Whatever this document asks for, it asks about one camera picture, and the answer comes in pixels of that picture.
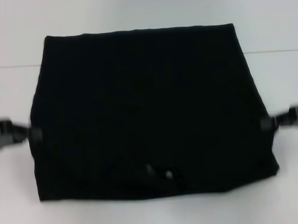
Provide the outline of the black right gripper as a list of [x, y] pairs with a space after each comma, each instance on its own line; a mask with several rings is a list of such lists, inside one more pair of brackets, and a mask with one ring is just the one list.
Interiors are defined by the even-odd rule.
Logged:
[[273, 119], [276, 127], [296, 126], [298, 127], [298, 105], [292, 106], [287, 112], [283, 112], [276, 116], [264, 117], [260, 119], [260, 129], [264, 131], [273, 130]]

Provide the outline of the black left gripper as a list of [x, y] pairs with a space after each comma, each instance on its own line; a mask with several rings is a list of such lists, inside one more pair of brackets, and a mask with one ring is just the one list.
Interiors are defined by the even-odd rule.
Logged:
[[29, 137], [30, 143], [42, 143], [43, 133], [38, 127], [13, 124], [11, 120], [0, 120], [0, 150], [14, 144], [25, 142]]

